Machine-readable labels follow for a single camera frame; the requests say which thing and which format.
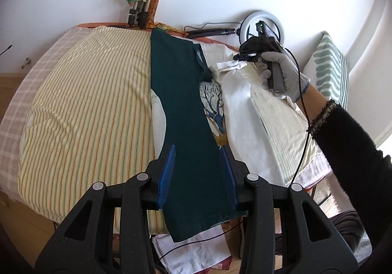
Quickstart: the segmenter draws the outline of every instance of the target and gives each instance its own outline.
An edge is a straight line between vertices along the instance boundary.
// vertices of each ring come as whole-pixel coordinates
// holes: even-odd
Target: white knit glove
[[[261,54],[261,58],[268,62],[277,62],[280,64],[282,69],[283,78],[285,81],[286,92],[285,96],[288,96],[293,103],[295,103],[299,98],[299,82],[298,82],[298,68],[285,54],[279,52],[264,52]],[[271,72],[267,69],[267,65],[262,62],[262,59],[255,64],[256,69],[260,73],[261,84],[264,89],[268,89],[267,80],[271,77]],[[310,84],[310,79],[304,74],[300,74],[301,78],[301,91],[302,94]]]

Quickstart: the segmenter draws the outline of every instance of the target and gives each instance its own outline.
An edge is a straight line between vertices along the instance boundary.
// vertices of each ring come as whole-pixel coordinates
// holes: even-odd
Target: dark green fabric
[[[174,242],[241,215],[230,206],[219,147],[200,99],[200,81],[211,78],[200,45],[152,31],[151,88],[166,115],[165,143],[176,147],[176,164],[163,206]]]

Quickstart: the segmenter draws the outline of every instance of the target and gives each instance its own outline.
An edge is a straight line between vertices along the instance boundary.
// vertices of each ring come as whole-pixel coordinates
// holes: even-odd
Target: floor
[[[21,78],[0,77],[0,122],[21,82]],[[314,200],[328,217],[338,213],[338,208],[333,197],[330,196],[330,190],[325,181],[318,184]],[[34,266],[42,248],[54,232],[53,222],[35,213],[26,205],[11,201],[6,194],[0,192],[0,223],[19,253],[31,266]],[[234,225],[236,224],[225,225],[224,230],[228,230]],[[275,209],[275,227],[279,232],[280,219],[279,210],[277,209]],[[239,246],[241,234],[239,227],[227,233],[226,239],[233,256],[230,270],[211,270],[210,274],[237,274],[240,270]],[[276,257],[276,268],[281,266],[282,258]]]

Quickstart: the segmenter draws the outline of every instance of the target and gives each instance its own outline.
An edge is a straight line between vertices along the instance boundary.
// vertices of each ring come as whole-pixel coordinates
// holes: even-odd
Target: silver screw
[[[95,182],[93,184],[93,189],[94,190],[101,190],[103,188],[103,183],[102,182]]]
[[[148,174],[144,172],[139,173],[137,178],[139,181],[146,181],[148,179]]]
[[[302,185],[300,185],[299,183],[293,183],[291,185],[291,188],[295,191],[295,192],[300,192],[302,191]]]
[[[254,173],[250,173],[246,176],[249,181],[257,181],[259,179],[259,176]]]

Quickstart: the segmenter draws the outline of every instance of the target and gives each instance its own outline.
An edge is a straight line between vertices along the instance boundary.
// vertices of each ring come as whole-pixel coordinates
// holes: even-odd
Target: plaid fabric
[[[0,124],[0,189],[24,203],[18,194],[19,143],[27,114],[39,87],[60,58],[93,30],[74,27],[34,65],[19,86]]]

